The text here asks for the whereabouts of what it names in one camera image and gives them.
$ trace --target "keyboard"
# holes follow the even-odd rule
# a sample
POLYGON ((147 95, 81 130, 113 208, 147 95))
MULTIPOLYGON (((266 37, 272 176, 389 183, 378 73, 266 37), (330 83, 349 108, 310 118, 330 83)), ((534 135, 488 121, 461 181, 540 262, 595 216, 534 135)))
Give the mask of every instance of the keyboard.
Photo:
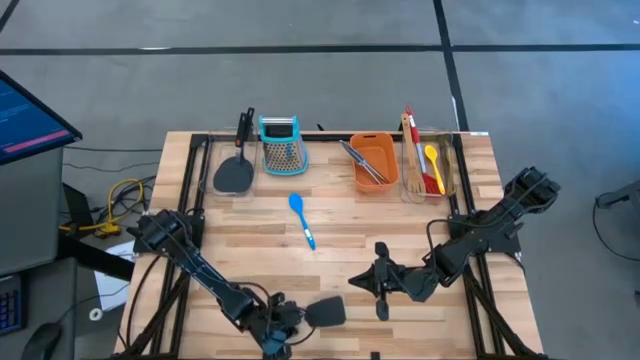
POLYGON ((24 295, 19 274, 0 278, 0 336, 24 328, 24 295))

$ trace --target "yellow spoon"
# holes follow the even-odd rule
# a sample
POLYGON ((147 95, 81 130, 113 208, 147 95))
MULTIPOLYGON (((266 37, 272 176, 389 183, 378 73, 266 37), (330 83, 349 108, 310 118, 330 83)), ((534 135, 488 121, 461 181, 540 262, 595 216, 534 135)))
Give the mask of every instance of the yellow spoon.
POLYGON ((444 183, 442 182, 442 178, 440 177, 440 171, 438 171, 438 165, 436 164, 436 159, 438 158, 438 152, 436 148, 431 145, 427 145, 424 147, 424 154, 427 155, 429 160, 431 160, 431 165, 433 165, 433 171, 436 174, 436 181, 438 181, 438 190, 440 190, 440 194, 444 195, 444 183))

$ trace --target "metal tongs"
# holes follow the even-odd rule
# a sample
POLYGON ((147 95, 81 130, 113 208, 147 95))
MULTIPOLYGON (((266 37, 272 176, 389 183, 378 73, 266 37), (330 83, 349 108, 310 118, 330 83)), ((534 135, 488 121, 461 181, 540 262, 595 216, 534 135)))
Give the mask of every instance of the metal tongs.
POLYGON ((365 169, 369 175, 373 178, 373 180, 378 183, 378 185, 388 184, 389 180, 387 180, 384 175, 380 174, 378 170, 376 170, 373 166, 369 165, 367 160, 358 152, 358 150, 354 149, 353 146, 349 145, 346 141, 340 140, 340 144, 342 147, 347 150, 349 155, 356 161, 356 164, 360 165, 363 169, 365 169))

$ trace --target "wooden table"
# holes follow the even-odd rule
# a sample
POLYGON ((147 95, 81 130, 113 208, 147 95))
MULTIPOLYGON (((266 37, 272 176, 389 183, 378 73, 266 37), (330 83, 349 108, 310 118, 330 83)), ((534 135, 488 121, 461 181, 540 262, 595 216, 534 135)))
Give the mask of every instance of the wooden table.
MULTIPOLYGON (((190 136, 188 132, 168 133, 151 200, 152 212, 176 208, 190 136)), ((488 209, 502 198, 491 141, 486 135, 466 133, 462 140, 476 207, 488 209)), ((449 288, 439 286, 425 303, 412 302, 405 294, 391 295, 390 320, 386 322, 376 317, 374 297, 347 283, 376 258, 376 241, 387 243, 397 263, 422 265, 420 258, 429 251, 425 225, 449 215, 449 203, 402 202, 400 184, 383 195, 360 194, 354 189, 351 159, 337 142, 305 144, 310 166, 303 175, 275 177, 260 170, 254 195, 248 199, 205 196, 205 258, 227 279, 257 282, 271 293, 283 291, 300 306, 332 295, 344 298, 346 324, 318 329, 307 342, 293 348, 295 358, 369 358, 372 351, 381 352, 387 359, 473 358, 462 279, 449 288), (304 197, 305 215, 318 246, 315 252, 309 249, 300 221, 289 209, 287 197, 294 191, 304 197)), ((400 143, 396 146, 400 154, 400 143)), ((459 189, 457 168, 454 173, 459 189)), ((461 191, 458 194, 463 210, 461 191)), ((436 242, 448 240, 444 226, 435 227, 434 234, 436 242)), ((132 289, 138 287, 153 257, 144 255, 137 260, 132 289)), ((487 259, 498 309, 526 345, 542 351, 522 270, 505 255, 488 254, 487 259)), ((161 259, 141 290, 132 338, 157 309, 164 265, 161 259)), ((133 293, 129 292, 123 316, 123 334, 133 293)), ((487 351, 491 352, 483 310, 481 317, 487 351)), ((173 318, 172 313, 167 317, 163 351, 169 347, 173 318)), ((308 326, 301 326, 300 331, 306 334, 308 326)), ((214 297, 192 281, 180 358, 212 357, 260 358, 261 351, 250 335, 239 333, 223 317, 214 297)))

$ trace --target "wooden spoon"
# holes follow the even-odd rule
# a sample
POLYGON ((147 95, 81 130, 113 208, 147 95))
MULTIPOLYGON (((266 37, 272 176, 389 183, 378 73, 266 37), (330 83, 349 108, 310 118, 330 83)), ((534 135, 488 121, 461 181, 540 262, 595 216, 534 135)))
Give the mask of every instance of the wooden spoon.
POLYGON ((426 188, 422 180, 422 172, 416 164, 416 148, 411 140, 411 125, 409 125, 409 116, 407 114, 402 114, 402 133, 404 135, 404 145, 407 149, 407 157, 409 158, 407 190, 414 194, 424 194, 426 188))

